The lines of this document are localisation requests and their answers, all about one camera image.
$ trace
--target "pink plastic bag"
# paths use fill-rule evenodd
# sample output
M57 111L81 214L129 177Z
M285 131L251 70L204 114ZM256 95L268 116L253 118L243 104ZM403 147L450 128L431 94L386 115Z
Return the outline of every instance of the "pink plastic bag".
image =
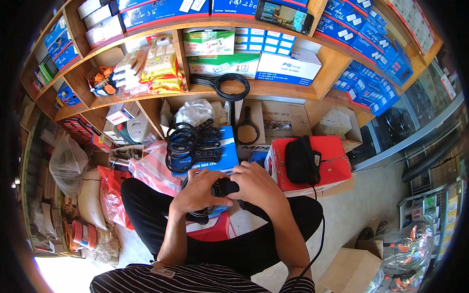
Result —
M141 160L129 160L129 171L154 190L176 196L181 191L181 180L166 167L166 141L157 141L144 151L150 153Z
M111 170L103 166L98 166L98 172L101 175L103 202L106 206L107 216L116 224L124 226L130 230L134 230L129 217L125 212L121 196L122 182L131 177L130 173Z

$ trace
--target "black pants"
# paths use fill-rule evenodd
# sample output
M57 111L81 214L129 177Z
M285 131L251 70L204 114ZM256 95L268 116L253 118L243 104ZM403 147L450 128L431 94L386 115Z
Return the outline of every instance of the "black pants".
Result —
M159 193L135 178L126 179L121 187L122 201L135 231L155 259L165 236L169 204L173 197ZM308 240L321 224L320 203L307 196L288 198L296 224ZM259 207L240 201L241 208L268 223L233 239L206 242L187 237L187 264L212 263L252 276L280 262L275 235L267 214ZM188 215L187 220L197 220Z

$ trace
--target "striped shirt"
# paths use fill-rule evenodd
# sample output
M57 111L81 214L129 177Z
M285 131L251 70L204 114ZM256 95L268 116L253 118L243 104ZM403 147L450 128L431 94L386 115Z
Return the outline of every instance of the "striped shirt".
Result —
M314 282L306 277L288 280L280 293L314 293ZM154 268L147 264L130 264L96 276L90 285L92 293L108 292L211 292L211 293L267 293L267 289L251 282L234 270L215 264L167 266Z

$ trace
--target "green and white box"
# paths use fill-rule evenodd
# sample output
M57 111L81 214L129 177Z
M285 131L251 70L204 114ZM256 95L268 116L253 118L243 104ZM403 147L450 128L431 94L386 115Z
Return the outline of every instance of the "green and white box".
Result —
M188 60L191 73L209 76L238 73L254 79L260 57L260 52L235 50L233 55L192 56Z
M235 51L234 27L185 29L183 39L186 57L233 55Z

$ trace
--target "left hand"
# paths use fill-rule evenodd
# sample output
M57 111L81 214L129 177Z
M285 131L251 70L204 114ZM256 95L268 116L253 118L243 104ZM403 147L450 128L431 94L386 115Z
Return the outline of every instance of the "left hand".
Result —
M194 176L194 173L198 171L200 169L189 170L189 181L186 187L176 195L169 209L186 214L213 205L232 206L233 202L229 198L214 197L210 193L212 185L218 178L227 178L228 176L220 171L209 171L208 169L203 169L197 176Z

